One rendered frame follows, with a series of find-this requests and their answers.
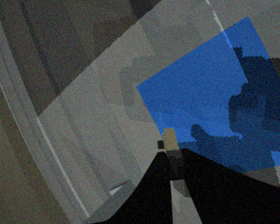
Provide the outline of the blue flat square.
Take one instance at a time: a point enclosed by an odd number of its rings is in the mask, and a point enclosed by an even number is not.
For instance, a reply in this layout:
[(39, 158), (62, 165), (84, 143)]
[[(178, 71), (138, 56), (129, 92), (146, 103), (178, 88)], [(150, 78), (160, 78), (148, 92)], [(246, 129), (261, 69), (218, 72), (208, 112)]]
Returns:
[(280, 78), (249, 17), (140, 85), (163, 136), (235, 172), (280, 166)]

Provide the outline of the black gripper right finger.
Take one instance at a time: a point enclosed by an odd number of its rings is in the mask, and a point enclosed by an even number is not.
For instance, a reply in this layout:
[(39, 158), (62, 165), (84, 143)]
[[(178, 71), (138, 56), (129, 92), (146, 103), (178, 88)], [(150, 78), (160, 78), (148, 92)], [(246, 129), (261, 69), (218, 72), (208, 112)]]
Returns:
[(280, 224), (280, 187), (187, 149), (184, 183), (202, 224)]

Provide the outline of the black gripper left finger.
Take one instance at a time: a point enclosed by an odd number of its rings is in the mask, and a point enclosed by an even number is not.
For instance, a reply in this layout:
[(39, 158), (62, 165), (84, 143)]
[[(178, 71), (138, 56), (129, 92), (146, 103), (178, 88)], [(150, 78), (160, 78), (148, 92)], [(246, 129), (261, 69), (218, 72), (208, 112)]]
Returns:
[(157, 153), (130, 198), (109, 220), (88, 224), (173, 224), (166, 152)]

